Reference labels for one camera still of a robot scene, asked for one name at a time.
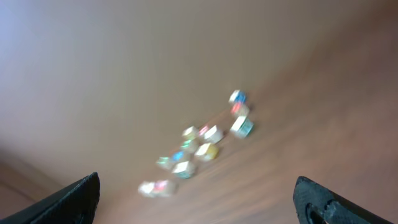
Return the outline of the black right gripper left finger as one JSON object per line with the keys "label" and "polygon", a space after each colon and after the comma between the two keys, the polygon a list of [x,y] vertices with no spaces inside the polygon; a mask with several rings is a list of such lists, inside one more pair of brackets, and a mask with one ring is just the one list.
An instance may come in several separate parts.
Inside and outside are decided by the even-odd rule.
{"label": "black right gripper left finger", "polygon": [[92,224],[100,200],[97,172],[1,220],[1,224]]}

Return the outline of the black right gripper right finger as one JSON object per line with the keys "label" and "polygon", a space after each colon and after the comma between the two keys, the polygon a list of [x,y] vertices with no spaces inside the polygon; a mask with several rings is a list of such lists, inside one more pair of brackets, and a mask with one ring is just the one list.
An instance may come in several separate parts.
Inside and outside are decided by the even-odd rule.
{"label": "black right gripper right finger", "polygon": [[300,224],[392,224],[305,176],[297,178],[293,201]]}

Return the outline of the red letter Y block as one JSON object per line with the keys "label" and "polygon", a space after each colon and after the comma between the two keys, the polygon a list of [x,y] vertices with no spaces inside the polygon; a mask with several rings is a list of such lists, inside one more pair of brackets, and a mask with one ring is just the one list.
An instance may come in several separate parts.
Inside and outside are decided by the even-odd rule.
{"label": "red letter Y block", "polygon": [[169,197],[173,195],[178,188],[178,184],[171,180],[158,180],[155,183],[155,193],[159,197]]}

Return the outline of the plain Z wooden block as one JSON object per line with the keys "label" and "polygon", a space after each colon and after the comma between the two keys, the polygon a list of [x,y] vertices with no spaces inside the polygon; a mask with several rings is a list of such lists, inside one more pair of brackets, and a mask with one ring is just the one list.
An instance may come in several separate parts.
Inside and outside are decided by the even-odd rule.
{"label": "plain Z wooden block", "polygon": [[217,125],[214,125],[204,134],[204,140],[212,144],[217,144],[224,138],[222,130]]}

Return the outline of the plain pale wooden block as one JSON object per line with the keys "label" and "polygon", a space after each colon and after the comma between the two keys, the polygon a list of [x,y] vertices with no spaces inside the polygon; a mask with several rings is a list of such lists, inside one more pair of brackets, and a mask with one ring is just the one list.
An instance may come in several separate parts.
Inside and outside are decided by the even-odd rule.
{"label": "plain pale wooden block", "polygon": [[144,197],[154,198],[156,197],[155,182],[144,181],[138,186],[137,191]]}

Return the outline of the green letter Z block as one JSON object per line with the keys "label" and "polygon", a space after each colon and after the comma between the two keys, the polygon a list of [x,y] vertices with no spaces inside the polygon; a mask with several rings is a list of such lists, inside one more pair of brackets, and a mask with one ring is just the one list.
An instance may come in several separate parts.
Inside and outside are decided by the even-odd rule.
{"label": "green letter Z block", "polygon": [[173,161],[169,157],[159,157],[156,161],[156,165],[164,170],[171,170],[174,166]]}

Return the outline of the bird picture wooden block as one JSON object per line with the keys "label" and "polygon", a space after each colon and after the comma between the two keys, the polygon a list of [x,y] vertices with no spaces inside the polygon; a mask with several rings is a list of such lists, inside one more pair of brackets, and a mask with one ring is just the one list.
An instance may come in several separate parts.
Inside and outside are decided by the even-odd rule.
{"label": "bird picture wooden block", "polygon": [[237,138],[246,138],[253,129],[253,122],[247,116],[239,116],[233,123],[230,131]]}

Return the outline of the blue letter H block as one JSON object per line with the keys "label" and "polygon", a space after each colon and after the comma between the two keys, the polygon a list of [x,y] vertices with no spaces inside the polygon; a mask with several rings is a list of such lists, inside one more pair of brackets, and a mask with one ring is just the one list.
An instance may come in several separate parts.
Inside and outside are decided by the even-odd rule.
{"label": "blue letter H block", "polygon": [[172,154],[171,160],[174,163],[189,161],[190,153],[188,153],[186,151],[176,151]]}

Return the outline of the green J side block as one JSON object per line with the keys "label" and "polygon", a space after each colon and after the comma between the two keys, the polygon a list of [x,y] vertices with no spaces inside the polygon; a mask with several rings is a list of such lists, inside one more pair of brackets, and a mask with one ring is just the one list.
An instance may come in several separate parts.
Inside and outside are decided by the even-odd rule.
{"label": "green J side block", "polygon": [[196,170],[196,166],[191,161],[180,162],[175,165],[172,173],[181,179],[191,178]]}

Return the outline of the hammer picture wooden block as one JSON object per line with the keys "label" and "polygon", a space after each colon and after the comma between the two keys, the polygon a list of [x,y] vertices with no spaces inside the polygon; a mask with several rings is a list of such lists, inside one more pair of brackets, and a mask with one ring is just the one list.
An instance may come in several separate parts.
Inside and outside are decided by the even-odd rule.
{"label": "hammer picture wooden block", "polygon": [[206,162],[216,158],[219,149],[212,143],[202,144],[194,153],[194,156],[200,161]]}

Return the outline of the red letter M block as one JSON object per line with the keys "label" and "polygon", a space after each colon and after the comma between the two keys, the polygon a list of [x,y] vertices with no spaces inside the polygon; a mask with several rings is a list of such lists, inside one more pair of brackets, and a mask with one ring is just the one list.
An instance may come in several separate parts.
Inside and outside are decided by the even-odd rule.
{"label": "red letter M block", "polygon": [[231,114],[234,117],[247,116],[249,112],[250,112],[249,107],[246,106],[244,103],[235,103],[231,109]]}

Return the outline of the green letter R block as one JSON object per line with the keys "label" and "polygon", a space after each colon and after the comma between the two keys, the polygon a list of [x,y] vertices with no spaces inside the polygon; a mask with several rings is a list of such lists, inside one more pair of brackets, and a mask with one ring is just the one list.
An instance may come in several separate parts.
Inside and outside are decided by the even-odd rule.
{"label": "green letter R block", "polygon": [[184,141],[181,144],[180,149],[187,153],[194,154],[194,153],[196,153],[196,151],[198,150],[199,147],[200,147],[200,145],[199,145],[199,143],[196,142],[196,140],[189,139],[189,140]]}

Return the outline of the blue side wooden block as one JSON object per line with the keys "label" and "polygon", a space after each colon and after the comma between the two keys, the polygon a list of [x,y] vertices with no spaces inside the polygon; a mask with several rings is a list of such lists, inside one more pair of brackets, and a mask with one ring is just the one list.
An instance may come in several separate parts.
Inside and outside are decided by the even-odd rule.
{"label": "blue side wooden block", "polygon": [[245,103],[247,100],[245,92],[242,90],[235,90],[229,97],[228,103],[234,105],[236,103]]}

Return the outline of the red number 9 block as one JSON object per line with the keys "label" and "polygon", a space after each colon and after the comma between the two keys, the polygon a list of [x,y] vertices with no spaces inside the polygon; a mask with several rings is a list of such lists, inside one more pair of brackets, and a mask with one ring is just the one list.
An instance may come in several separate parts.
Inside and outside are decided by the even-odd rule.
{"label": "red number 9 block", "polygon": [[201,129],[198,132],[198,135],[200,137],[203,137],[205,135],[205,133],[209,130],[209,127],[207,125],[204,125],[201,127]]}

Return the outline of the yellow wooden block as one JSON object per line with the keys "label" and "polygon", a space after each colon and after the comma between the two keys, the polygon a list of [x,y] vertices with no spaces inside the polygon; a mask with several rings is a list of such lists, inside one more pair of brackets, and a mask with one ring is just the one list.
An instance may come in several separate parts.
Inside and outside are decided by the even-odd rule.
{"label": "yellow wooden block", "polygon": [[194,126],[190,126],[185,129],[182,133],[182,137],[186,140],[194,140],[198,136],[198,129]]}

